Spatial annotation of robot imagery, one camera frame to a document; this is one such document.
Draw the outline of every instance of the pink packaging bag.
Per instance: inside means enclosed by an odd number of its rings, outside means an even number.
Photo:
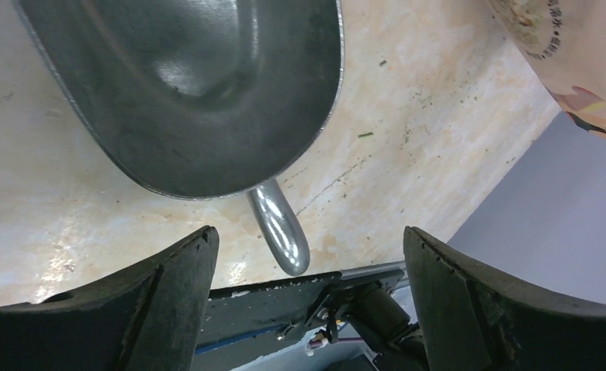
[[[556,102],[606,140],[606,0],[488,0]]]

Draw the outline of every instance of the silver handle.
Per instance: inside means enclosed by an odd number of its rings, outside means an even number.
[[[303,274],[310,265],[308,241],[276,180],[250,190],[248,199],[278,265],[290,276]]]

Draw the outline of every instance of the marble-patterned surface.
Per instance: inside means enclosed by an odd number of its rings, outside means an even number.
[[[558,112],[483,0],[342,11],[338,107],[278,179],[309,274],[403,259],[406,225],[448,240]],[[0,305],[86,284],[206,224],[222,241],[215,288],[284,276],[245,197],[183,202],[125,177],[0,1]]]

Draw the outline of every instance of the beige table surface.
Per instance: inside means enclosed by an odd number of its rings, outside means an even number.
[[[484,0],[342,12],[339,104],[278,178],[309,274],[402,260],[406,225],[448,240],[558,112]],[[246,197],[168,199],[118,170],[0,0],[0,305],[86,284],[206,224],[221,236],[214,288],[284,277]]]

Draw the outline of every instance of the gray metal scoop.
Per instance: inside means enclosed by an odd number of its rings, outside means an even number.
[[[321,132],[342,81],[336,0],[18,0],[49,68],[110,159],[153,192],[248,191],[290,275],[305,235],[274,177]]]

